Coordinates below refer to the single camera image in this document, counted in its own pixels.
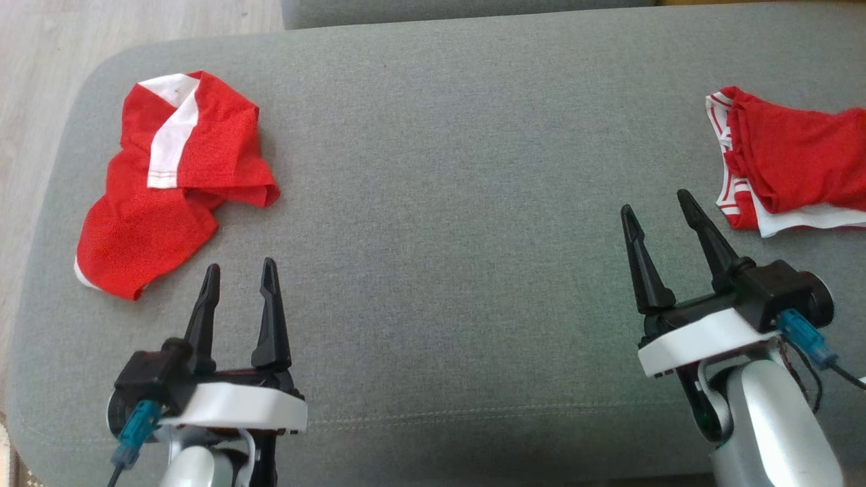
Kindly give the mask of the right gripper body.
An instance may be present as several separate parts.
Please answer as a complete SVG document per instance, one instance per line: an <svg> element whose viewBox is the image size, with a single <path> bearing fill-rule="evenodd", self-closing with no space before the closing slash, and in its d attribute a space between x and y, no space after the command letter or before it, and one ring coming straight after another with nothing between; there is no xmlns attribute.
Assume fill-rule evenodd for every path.
<svg viewBox="0 0 866 487"><path fill-rule="evenodd" d="M644 375L661 376L780 335L777 330L755 330L734 308L735 299L733 293L715 294L659 307L638 294L644 337L637 357Z"/></svg>

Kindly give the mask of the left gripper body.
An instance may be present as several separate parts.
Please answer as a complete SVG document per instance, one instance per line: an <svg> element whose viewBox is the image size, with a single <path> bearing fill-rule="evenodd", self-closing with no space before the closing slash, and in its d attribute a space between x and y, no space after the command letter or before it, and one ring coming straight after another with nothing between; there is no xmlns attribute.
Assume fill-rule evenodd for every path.
<svg viewBox="0 0 866 487"><path fill-rule="evenodd" d="M194 388L180 413L160 420L161 427L218 430L305 432L305 400L279 388L241 385L226 379L191 378Z"/></svg>

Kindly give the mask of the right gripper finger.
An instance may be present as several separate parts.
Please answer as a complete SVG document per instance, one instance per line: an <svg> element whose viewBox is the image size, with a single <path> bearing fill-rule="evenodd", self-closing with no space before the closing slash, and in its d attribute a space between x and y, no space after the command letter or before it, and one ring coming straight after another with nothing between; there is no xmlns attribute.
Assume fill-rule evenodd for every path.
<svg viewBox="0 0 866 487"><path fill-rule="evenodd" d="M645 235L631 206L620 210L632 287L639 314L644 317L675 307L677 299L665 286L645 246Z"/></svg>
<svg viewBox="0 0 866 487"><path fill-rule="evenodd" d="M748 256L740 256L719 231L690 191L680 189L677 199L687 225L696 232L711 275L712 289L721 294L733 292L736 280L746 269L755 267Z"/></svg>

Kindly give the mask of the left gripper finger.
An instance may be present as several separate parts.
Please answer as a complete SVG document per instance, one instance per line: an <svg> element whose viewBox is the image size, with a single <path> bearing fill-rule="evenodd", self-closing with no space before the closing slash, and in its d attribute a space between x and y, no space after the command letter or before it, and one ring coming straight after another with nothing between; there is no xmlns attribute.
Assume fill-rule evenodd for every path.
<svg viewBox="0 0 866 487"><path fill-rule="evenodd" d="M264 299L262 323L252 352L252 366L258 370L286 372L292 364L290 339L278 269L272 258L264 259L260 293Z"/></svg>
<svg viewBox="0 0 866 487"><path fill-rule="evenodd" d="M189 368L193 374L211 374L216 371L216 361L212 357L212 343L214 311L220 300L220 280L219 265L211 263L205 271L197 302L193 306L185 333L185 340L192 349Z"/></svg>

